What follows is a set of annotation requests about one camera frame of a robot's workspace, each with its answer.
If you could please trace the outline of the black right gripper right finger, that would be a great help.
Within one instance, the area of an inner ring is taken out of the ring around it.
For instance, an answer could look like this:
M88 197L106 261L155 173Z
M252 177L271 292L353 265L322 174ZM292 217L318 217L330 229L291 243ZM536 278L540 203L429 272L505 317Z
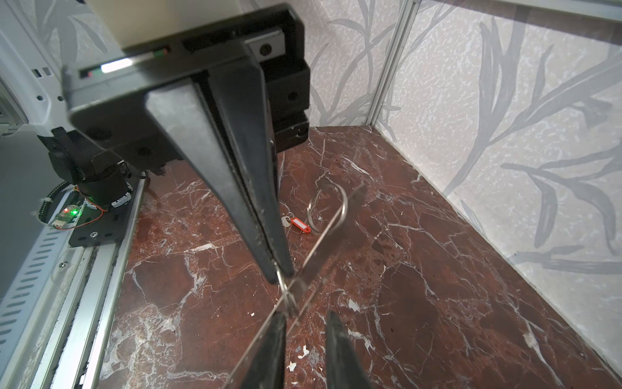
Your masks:
M329 311L326 330L328 388L371 388L372 384L348 337L348 331L335 311Z

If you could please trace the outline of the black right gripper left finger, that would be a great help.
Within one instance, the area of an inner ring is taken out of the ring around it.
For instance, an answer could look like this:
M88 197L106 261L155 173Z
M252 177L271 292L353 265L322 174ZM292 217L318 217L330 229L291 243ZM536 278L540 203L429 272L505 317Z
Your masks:
M259 338L259 345L248 357L236 388L283 388L284 356L286 349L287 319L276 312L267 322Z

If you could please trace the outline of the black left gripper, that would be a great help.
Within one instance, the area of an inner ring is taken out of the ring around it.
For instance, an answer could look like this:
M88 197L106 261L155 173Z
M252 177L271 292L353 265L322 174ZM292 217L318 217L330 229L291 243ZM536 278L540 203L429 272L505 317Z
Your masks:
M222 202L267 282L294 275L275 155L305 142L305 26L270 6L66 68L71 124L139 170L182 158Z

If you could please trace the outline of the key with red tag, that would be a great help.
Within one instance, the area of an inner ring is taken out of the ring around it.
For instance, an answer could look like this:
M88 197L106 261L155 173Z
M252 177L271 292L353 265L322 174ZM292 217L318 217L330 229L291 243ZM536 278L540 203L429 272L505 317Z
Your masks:
M293 213L288 213L281 217L281 222L284 227L294 227L301 233L311 234L312 229L309 225L304 223L303 220L296 217Z

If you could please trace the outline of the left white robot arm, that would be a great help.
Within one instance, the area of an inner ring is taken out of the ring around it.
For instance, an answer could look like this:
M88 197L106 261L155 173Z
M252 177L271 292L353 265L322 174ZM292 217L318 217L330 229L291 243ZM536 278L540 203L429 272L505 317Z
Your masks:
M293 6L239 1L1 4L1 132L32 129L57 174L100 206L121 163L187 161L267 281L293 276L278 154L309 136L305 26Z

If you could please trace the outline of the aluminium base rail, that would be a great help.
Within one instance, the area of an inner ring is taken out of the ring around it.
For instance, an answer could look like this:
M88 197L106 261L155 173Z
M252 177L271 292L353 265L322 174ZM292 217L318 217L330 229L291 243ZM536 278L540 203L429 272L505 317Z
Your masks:
M72 247L58 257L11 360L3 388L95 388L138 222L145 179L137 182L121 240Z

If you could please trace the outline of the aluminium frame profiles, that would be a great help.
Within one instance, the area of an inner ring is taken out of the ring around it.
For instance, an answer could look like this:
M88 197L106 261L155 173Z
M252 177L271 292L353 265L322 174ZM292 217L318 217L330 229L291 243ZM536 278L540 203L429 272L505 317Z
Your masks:
M395 77L399 60L402 58L422 3L423 1L404 1L399 10L394 34L365 120L368 126L374 126L380 116L382 103ZM621 23L621 1L501 0L501 3Z

